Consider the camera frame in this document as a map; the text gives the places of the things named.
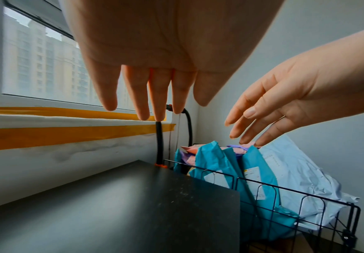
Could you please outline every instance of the black surface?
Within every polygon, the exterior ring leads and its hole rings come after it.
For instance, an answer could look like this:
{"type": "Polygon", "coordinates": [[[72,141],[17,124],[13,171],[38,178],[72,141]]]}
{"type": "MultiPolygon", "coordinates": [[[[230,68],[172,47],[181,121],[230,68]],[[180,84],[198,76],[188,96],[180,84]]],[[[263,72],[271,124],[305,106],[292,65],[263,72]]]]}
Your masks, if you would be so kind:
{"type": "Polygon", "coordinates": [[[239,194],[136,161],[0,206],[0,253],[238,252],[239,194]]]}

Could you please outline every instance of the yellow tape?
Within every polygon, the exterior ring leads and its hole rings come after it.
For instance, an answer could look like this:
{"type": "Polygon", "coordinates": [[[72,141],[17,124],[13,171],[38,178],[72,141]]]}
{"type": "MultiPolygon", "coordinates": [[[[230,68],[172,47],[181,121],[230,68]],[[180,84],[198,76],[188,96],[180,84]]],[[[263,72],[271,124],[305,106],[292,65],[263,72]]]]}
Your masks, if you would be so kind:
{"type": "MultiPolygon", "coordinates": [[[[175,124],[163,124],[163,132],[173,131],[175,124]]],[[[11,128],[0,129],[0,150],[105,140],[156,133],[155,125],[99,127],[11,128]]]]}
{"type": "MultiPolygon", "coordinates": [[[[88,119],[100,118],[109,120],[139,120],[137,115],[132,113],[99,112],[55,107],[0,107],[0,114],[75,117],[88,119]]],[[[155,121],[154,116],[150,116],[148,121],[155,121]]]]}

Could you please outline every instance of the building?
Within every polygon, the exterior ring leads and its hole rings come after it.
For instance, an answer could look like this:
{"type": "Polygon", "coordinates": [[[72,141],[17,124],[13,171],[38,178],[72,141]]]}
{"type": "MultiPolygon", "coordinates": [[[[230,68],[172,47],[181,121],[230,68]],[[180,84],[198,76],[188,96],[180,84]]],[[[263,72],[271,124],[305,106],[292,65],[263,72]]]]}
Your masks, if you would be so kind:
{"type": "MultiPolygon", "coordinates": [[[[74,40],[50,37],[33,20],[25,26],[4,16],[3,93],[101,105],[74,40]]],[[[117,97],[119,108],[134,109],[122,77],[117,97]]]]}

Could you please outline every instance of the sky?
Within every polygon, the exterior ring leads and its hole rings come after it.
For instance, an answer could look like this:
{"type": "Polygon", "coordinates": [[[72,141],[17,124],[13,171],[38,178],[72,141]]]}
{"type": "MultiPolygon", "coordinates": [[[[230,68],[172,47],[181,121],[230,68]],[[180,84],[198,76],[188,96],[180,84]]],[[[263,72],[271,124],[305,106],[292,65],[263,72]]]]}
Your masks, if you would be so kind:
{"type": "MultiPolygon", "coordinates": [[[[19,14],[16,11],[13,11],[7,7],[4,8],[4,13],[12,18],[15,18],[20,24],[28,26],[29,21],[31,21],[30,18],[25,17],[22,14],[19,14]]],[[[49,37],[53,37],[55,39],[61,40],[61,34],[58,32],[53,31],[50,28],[46,28],[46,35],[49,37]]]]}

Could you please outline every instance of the window frame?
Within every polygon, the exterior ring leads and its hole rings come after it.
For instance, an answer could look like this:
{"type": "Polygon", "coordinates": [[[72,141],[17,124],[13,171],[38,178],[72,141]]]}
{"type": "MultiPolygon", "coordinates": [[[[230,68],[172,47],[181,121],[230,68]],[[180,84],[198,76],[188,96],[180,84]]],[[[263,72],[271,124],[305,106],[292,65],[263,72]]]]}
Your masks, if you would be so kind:
{"type": "MultiPolygon", "coordinates": [[[[58,17],[60,12],[61,18],[63,18],[62,13],[60,10],[56,9],[55,7],[51,5],[47,5],[47,3],[43,0],[5,0],[0,1],[0,107],[53,107],[53,108],[66,108],[66,109],[77,109],[77,110],[91,110],[91,111],[106,111],[101,105],[90,105],[85,103],[76,103],[76,102],[67,102],[67,101],[61,101],[56,99],[44,99],[44,98],[35,98],[30,96],[22,96],[22,95],[13,95],[13,94],[6,94],[2,91],[4,78],[3,78],[3,69],[4,69],[4,50],[3,50],[3,35],[4,35],[4,7],[10,8],[36,22],[41,23],[45,27],[48,27],[50,29],[53,29],[56,32],[59,32],[69,38],[72,38],[72,35],[68,33],[69,29],[66,27],[65,29],[59,29],[55,25],[59,22],[56,22],[54,20],[53,24],[50,24],[46,22],[47,20],[50,20],[50,13],[53,13],[53,17],[58,17]],[[34,12],[33,9],[27,9],[28,13],[26,11],[23,11],[19,9],[18,7],[14,6],[13,3],[15,1],[21,1],[21,2],[28,2],[31,5],[40,5],[41,9],[44,9],[47,13],[47,15],[42,15],[38,11],[34,12]]],[[[129,109],[122,109],[117,108],[114,110],[116,113],[128,113],[128,114],[136,114],[135,110],[129,110],[129,109]]],[[[171,122],[172,119],[172,113],[167,112],[167,120],[166,122],[171,122]]]]}

